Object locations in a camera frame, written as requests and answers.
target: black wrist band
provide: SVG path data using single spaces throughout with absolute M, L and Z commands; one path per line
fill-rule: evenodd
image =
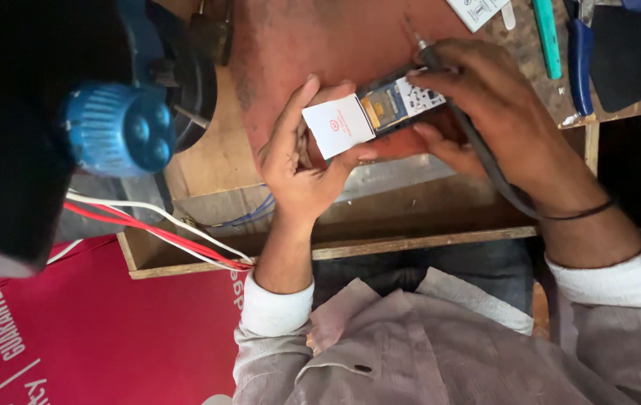
M 590 210 L 585 210 L 584 212 L 578 214 L 577 216 L 571 216 L 571 217 L 543 217 L 543 219 L 550 219 L 551 221 L 571 221 L 573 219 L 581 219 L 589 216 L 596 215 L 597 213 L 601 213 L 611 207 L 613 207 L 616 204 L 616 202 L 613 200 L 613 198 L 609 199 L 607 202 L 604 203 L 604 205 L 600 205 L 595 208 L 591 208 Z

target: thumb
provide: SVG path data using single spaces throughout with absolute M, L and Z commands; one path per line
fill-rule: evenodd
M 443 138 L 440 131 L 431 124 L 417 123 L 413 129 L 428 144 L 428 152 L 441 159 L 451 169 L 458 173 L 486 177 L 486 171 L 470 145 L 461 146 L 458 142 Z
M 375 159 L 376 157 L 378 157 L 378 150 L 376 150 L 373 143 L 359 143 L 351 149 L 336 155 L 331 164 L 328 165 L 321 181 L 331 188 L 338 188 L 340 192 L 353 169 L 358 167 L 362 161 Z

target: green tool handle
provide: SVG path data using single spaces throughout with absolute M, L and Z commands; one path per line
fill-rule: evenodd
M 555 18 L 551 0 L 533 0 L 533 10 L 536 14 L 538 35 L 543 47 L 543 58 L 546 62 L 548 78 L 560 78 L 560 53 L 558 51 L 558 35 L 555 32 Z

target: blue handle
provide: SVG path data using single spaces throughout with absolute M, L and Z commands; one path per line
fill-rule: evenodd
M 568 35 L 568 70 L 570 71 L 570 95 L 578 114 L 593 114 L 591 102 L 591 49 L 593 31 L 579 19 L 570 21 Z
M 558 35 L 555 31 L 555 18 L 551 0 L 533 0 L 533 12 L 536 14 L 538 35 L 543 47 L 543 58 L 548 70 L 548 78 L 560 78 L 560 52 L 558 51 Z

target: white paper card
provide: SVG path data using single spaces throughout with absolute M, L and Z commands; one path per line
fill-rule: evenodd
M 470 32 L 478 31 L 510 0 L 446 0 Z
M 308 128 L 316 137 L 324 159 L 375 138 L 370 122 L 355 94 L 302 111 Z

